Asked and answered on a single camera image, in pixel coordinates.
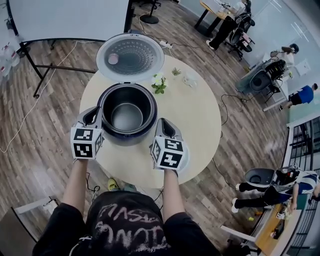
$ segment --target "round table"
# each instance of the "round table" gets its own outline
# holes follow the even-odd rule
[[[182,74],[174,79],[173,68]],[[156,100],[158,118],[166,118],[176,125],[189,148],[188,167],[179,175],[179,183],[197,176],[213,158],[220,141],[221,116],[216,98],[205,80],[190,66],[171,56],[165,56],[161,72],[168,80],[164,94],[154,94],[151,78],[136,82],[144,86]],[[182,82],[184,73],[193,74],[197,87]],[[87,84],[80,103],[79,112],[97,105],[100,95],[110,86],[117,84],[104,77],[99,71]],[[97,162],[113,177],[127,183],[145,187],[161,188],[164,173],[153,169],[149,146],[155,136],[156,126],[146,139],[134,146],[119,146],[105,139],[97,153]]]

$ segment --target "small plant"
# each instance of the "small plant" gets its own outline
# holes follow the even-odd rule
[[[179,76],[181,74],[181,71],[180,71],[180,69],[177,69],[175,67],[175,68],[172,69],[171,73],[172,73],[172,75],[174,75],[176,77],[176,76]]]
[[[155,74],[152,78],[151,87],[155,89],[155,94],[164,94],[168,81],[162,73]]]

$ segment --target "person's left hand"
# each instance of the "person's left hand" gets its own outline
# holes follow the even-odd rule
[[[297,209],[297,203],[295,202],[291,202],[291,205],[290,205],[290,213],[292,214],[294,210]]]

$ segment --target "wood plank flooring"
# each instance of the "wood plank flooring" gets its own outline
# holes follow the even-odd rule
[[[141,30],[138,17],[150,10],[150,6],[136,8],[137,17],[132,28]],[[238,95],[235,82],[245,71],[245,62],[228,54],[221,45],[213,58],[208,54],[206,38],[200,35],[193,25],[197,17],[178,4],[163,1],[162,7],[154,12],[159,17],[158,24],[143,24],[145,32],[169,43],[188,44],[193,47],[173,45],[174,57],[190,65],[206,80],[220,106],[221,120],[227,117],[221,101],[223,94]],[[31,44],[30,54],[37,64],[58,64],[75,46],[75,41],[59,40],[54,50],[45,41]],[[78,43],[75,50],[63,62],[64,66],[83,69],[97,69],[96,53],[101,43]],[[48,73],[44,85],[52,75]],[[51,82],[43,91],[38,104],[26,118],[25,123],[12,141],[7,153],[0,153],[0,218],[9,207],[19,207],[46,196],[62,197],[72,167],[70,149],[70,127],[78,113],[82,93],[92,77],[90,73],[57,70]],[[0,147],[7,144],[19,129],[24,116],[36,100],[32,97],[39,79],[26,58],[13,68],[8,81],[0,86]],[[256,167],[278,168],[281,165],[287,138],[286,114],[272,109],[263,112],[264,97],[256,96],[247,103],[235,97],[224,97],[228,108],[228,122],[222,127],[223,136],[214,156],[219,170],[228,182],[235,185],[243,180],[244,173]],[[107,190],[108,170],[102,169],[95,161],[90,161],[89,185],[101,186]],[[237,194],[230,188],[210,162],[197,177],[180,186],[185,208],[208,238],[222,250],[229,235],[220,230],[226,225],[238,231],[249,232],[255,222],[253,209],[231,213],[231,201],[237,197],[250,197]],[[157,191],[145,190],[155,198]],[[86,193],[86,211],[89,209],[92,194]]]

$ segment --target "water bottle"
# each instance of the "water bottle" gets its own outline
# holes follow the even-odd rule
[[[15,49],[9,45],[9,43],[4,47],[4,56],[13,67],[18,65],[20,62],[19,55],[16,53]]]
[[[9,74],[10,69],[11,64],[3,55],[0,55],[0,73],[4,78]]]

